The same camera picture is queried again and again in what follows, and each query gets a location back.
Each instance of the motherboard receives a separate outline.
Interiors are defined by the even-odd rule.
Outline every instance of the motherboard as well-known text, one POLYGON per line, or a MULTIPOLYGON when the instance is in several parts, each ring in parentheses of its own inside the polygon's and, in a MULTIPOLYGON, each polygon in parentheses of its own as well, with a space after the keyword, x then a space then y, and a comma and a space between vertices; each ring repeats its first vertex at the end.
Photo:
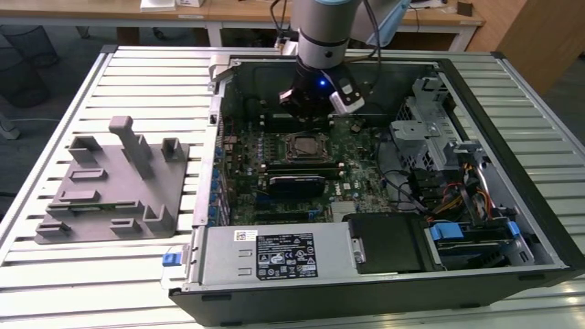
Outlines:
POLYGON ((261 119, 227 120, 230 225, 332 222, 395 209, 376 163, 379 128, 360 117, 331 117, 304 131, 279 125, 288 118, 261 119))

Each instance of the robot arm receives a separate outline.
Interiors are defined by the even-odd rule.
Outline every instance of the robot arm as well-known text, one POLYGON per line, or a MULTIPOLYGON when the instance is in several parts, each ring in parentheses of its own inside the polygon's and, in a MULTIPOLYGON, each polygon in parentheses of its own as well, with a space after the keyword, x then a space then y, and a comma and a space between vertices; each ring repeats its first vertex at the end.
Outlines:
MULTIPOLYGON (((363 0, 295 1, 292 26, 299 30, 299 55, 292 88, 282 93, 283 107, 311 123, 336 111, 351 114, 364 104, 363 87, 344 64, 350 38, 378 44, 363 0)), ((391 42, 411 0, 370 0, 380 44, 391 42)))

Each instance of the metal bracket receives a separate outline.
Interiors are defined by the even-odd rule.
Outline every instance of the metal bracket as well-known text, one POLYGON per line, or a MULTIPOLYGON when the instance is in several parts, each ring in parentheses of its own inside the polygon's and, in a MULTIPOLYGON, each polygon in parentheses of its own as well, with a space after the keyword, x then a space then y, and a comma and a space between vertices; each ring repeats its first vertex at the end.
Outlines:
POLYGON ((230 55, 213 55, 210 60, 210 78, 213 82, 221 81, 230 76, 230 55))
POLYGON ((351 240, 351 251, 354 254, 354 261, 356 264, 366 263, 366 252, 364 252, 364 244, 362 239, 351 240))
POLYGON ((282 49, 282 55, 295 56, 299 52, 299 42, 288 40, 282 49))
POLYGON ((447 165, 456 166, 458 154, 472 154, 482 149, 482 144, 478 141, 464 141, 462 143, 450 142, 446 145, 444 153, 447 158, 447 165))
POLYGON ((427 137, 440 136, 439 129, 427 125, 423 121, 404 120, 392 122, 392 130, 396 138, 406 141, 419 141, 427 137))

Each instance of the blue latch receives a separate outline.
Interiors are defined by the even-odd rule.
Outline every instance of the blue latch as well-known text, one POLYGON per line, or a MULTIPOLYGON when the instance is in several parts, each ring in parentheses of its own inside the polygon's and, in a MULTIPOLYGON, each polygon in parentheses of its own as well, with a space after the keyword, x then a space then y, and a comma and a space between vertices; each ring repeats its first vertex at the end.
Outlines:
POLYGON ((463 239, 464 232, 458 223, 436 223, 431 228, 431 236, 435 241, 442 239, 463 239))
POLYGON ((516 224, 516 221, 508 222, 508 228, 511 229, 512 236, 518 238, 520 236, 520 228, 519 228, 519 224, 516 224))
POLYGON ((163 267, 182 266, 182 253, 169 252, 163 256, 163 267))

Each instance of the table leg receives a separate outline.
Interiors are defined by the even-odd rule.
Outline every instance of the table leg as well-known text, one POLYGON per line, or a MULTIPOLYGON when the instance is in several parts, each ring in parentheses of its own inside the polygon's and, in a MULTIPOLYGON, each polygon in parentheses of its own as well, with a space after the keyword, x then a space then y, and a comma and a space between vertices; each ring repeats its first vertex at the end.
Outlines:
POLYGON ((466 51, 476 30, 478 26, 462 27, 462 30, 454 39, 454 43, 451 44, 450 51, 466 51))
POLYGON ((138 27, 117 27, 117 34, 121 46, 141 45, 141 29, 138 27))
POLYGON ((209 29, 210 44, 213 47, 223 47, 222 43, 222 22, 207 22, 206 29, 209 29))

